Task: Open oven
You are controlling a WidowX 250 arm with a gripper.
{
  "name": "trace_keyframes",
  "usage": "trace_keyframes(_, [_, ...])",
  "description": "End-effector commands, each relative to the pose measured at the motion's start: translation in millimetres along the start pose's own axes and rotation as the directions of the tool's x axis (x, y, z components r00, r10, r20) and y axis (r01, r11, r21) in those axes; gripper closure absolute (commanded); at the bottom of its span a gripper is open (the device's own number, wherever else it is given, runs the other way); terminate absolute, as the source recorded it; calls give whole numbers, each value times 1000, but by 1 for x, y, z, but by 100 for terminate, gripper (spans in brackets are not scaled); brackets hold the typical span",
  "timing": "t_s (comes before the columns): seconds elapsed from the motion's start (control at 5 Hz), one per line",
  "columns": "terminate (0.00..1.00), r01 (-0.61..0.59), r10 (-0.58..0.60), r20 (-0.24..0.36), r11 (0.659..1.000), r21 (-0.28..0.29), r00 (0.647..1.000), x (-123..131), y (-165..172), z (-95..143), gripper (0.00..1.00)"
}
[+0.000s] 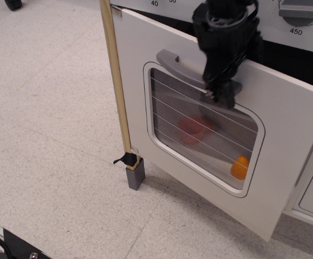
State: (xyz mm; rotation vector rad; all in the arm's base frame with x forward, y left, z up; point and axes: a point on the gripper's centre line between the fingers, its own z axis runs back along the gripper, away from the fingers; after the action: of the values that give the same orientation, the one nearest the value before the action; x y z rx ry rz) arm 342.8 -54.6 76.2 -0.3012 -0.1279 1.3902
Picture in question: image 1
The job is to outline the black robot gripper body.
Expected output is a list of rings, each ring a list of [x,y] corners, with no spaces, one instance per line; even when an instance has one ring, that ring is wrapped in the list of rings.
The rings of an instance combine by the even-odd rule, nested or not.
[[[258,5],[199,5],[192,20],[198,45],[207,57],[206,83],[231,80],[247,57],[259,25]]]

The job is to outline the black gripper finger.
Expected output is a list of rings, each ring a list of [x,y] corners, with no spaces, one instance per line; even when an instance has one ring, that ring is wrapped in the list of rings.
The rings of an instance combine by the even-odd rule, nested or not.
[[[264,57],[264,43],[261,33],[259,31],[255,31],[249,44],[247,50],[247,58],[261,63],[263,62]]]
[[[206,87],[206,96],[211,98],[213,102],[219,103],[227,109],[235,106],[235,84],[232,80],[208,82]]]

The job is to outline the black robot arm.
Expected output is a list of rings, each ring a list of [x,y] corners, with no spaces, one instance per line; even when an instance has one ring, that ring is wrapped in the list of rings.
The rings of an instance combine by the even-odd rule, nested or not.
[[[205,1],[193,12],[198,45],[207,57],[203,79],[209,96],[225,108],[235,106],[241,86],[232,78],[245,58],[260,63],[263,39],[257,1]]]

